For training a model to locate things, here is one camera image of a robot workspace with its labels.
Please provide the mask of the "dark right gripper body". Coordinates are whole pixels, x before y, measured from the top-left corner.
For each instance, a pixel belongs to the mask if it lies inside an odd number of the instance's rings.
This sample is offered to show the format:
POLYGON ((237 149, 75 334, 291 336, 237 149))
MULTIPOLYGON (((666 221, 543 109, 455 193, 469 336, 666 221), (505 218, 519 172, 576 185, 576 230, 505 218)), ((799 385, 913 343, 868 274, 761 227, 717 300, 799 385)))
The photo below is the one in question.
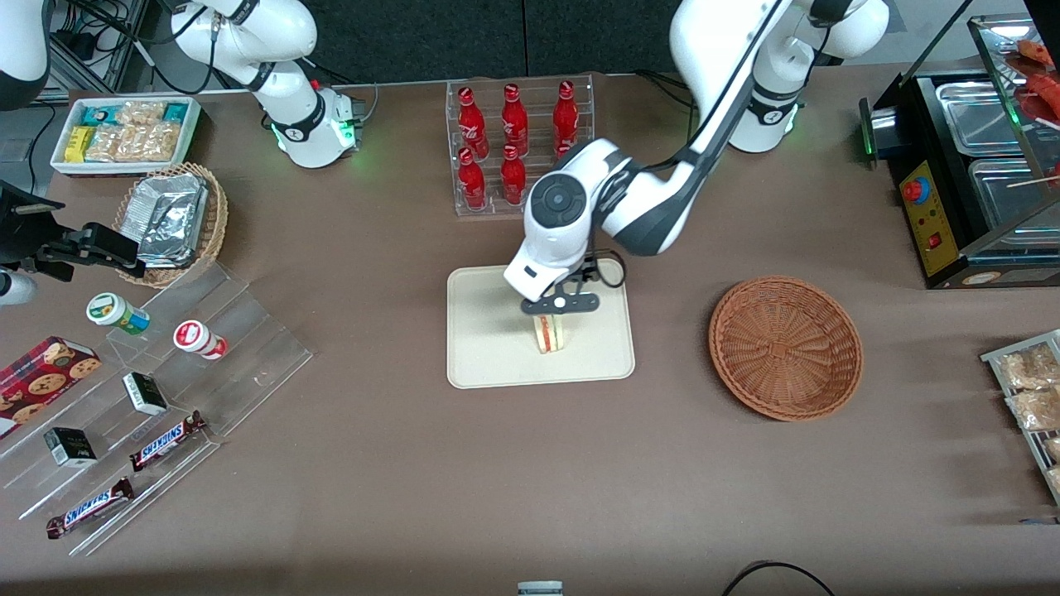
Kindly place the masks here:
POLYGON ((65 204, 42 199, 5 181, 1 181, 1 264, 18 269, 23 260, 63 240, 65 227, 52 212, 65 204))

